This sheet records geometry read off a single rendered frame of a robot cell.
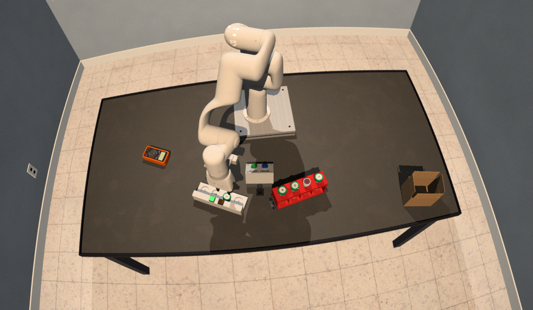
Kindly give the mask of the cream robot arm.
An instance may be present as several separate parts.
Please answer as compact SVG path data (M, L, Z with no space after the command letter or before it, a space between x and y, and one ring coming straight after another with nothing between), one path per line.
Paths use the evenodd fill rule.
M283 83L283 57L274 51L274 33L234 23L226 28L224 37L227 44L240 53L222 55L216 94L200 115L198 131L199 142L207 146L203 151L204 167L214 180L226 178L230 164L237 164L239 157L232 152L240 143L240 135L237 131L210 125L213 110L239 103L244 85L244 117L248 122L259 124L270 116L266 90L278 90Z

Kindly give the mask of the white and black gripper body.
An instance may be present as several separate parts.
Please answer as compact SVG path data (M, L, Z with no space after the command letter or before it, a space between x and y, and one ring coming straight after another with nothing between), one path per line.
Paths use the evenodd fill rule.
M235 178L230 169L229 169L229 173L227 177L222 180L214 180L210 178L209 173L206 170L206 179L207 179L208 184L213 186L214 188L219 188L227 192L232 192L233 190L233 181L235 182Z

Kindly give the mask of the red tube rack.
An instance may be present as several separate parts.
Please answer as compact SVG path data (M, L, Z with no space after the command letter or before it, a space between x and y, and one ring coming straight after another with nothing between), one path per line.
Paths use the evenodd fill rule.
M307 186L306 188L302 185L302 182L303 182L303 180L305 178L301 178L301 179L295 180L296 182L299 183L299 189L296 190L295 192L292 192L292 190L290 188L290 185L291 185L291 183L293 181L291 181L288 184L281 185L281 186L285 186L287 188L287 193L285 195L282 195L282 196L279 195L278 188L280 186L278 186L276 188L272 188L272 197L274 198L274 202L275 202L275 204L277 206L277 209L284 208L286 206L295 204L297 202L301 202L301 201L303 201L305 199L308 199L308 198L314 197L316 195L319 195L321 193L324 193L325 190L327 189L327 185L329 183L327 182L327 179L325 178L325 175L323 174L323 171L319 171L318 173L323 175L323 180L317 183L315 181L315 174L317 174L317 173L309 175L309 176L305 177L305 178L309 178L311 180L310 181L310 185ZM318 190L316 190L316 189L318 189ZM305 193L307 193L307 194L305 194Z

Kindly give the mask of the orange digital multimeter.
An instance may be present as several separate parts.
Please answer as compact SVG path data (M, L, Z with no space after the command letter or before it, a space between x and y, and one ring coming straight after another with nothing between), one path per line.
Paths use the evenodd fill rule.
M170 154L168 151L156 149L155 147L147 146L143 155L144 160L151 161L156 164L166 166Z

